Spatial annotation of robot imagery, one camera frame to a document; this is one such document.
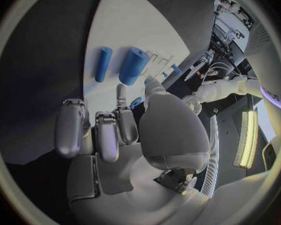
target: robotic arm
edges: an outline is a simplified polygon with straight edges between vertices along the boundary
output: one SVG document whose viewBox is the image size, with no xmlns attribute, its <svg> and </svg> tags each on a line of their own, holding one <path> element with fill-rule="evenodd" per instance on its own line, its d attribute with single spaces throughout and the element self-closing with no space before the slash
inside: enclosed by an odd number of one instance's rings
<svg viewBox="0 0 281 225">
<path fill-rule="evenodd" d="M 185 96 L 182 100 L 198 115 L 202 110 L 202 103 L 221 100 L 230 94 L 251 94 L 262 98 L 261 86 L 258 80 L 237 76 L 232 80 L 219 79 L 203 82 L 196 92 Z"/>
</svg>

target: blue foam block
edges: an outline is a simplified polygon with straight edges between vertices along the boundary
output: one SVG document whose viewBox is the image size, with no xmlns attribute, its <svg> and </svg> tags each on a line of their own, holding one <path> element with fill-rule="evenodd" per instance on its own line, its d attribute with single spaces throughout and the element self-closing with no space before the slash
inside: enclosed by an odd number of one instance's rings
<svg viewBox="0 0 281 225">
<path fill-rule="evenodd" d="M 100 57 L 98 60 L 97 70 L 94 76 L 94 79 L 102 83 L 105 78 L 105 74 L 109 65 L 109 62 L 111 60 L 113 54 L 113 50 L 107 46 L 103 46 L 100 49 Z"/>
<path fill-rule="evenodd" d="M 150 57 L 142 50 L 132 47 L 120 69 L 119 80 L 126 85 L 133 85 L 138 79 Z"/>
</svg>

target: blue object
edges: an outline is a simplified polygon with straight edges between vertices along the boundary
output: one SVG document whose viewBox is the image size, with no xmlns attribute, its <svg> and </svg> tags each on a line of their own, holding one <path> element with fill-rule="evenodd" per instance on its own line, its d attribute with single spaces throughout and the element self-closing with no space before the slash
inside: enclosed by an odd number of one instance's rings
<svg viewBox="0 0 281 225">
<path fill-rule="evenodd" d="M 172 69 L 174 69 L 175 73 L 177 73 L 177 74 L 181 74 L 182 73 L 180 68 L 178 66 L 176 66 L 175 64 L 173 64 L 171 67 L 172 67 Z"/>
<path fill-rule="evenodd" d="M 142 50 L 132 47 L 120 69 L 118 79 L 126 85 L 133 85 L 150 57 Z"/>
<path fill-rule="evenodd" d="M 101 47 L 97 70 L 94 76 L 94 79 L 99 83 L 102 83 L 104 81 L 105 74 L 109 62 L 111 60 L 112 54 L 113 54 L 113 50 L 111 48 L 107 46 Z"/>
<path fill-rule="evenodd" d="M 139 96 L 138 98 L 134 99 L 130 104 L 130 109 L 133 110 L 137 105 L 141 104 L 143 99 Z"/>
</svg>

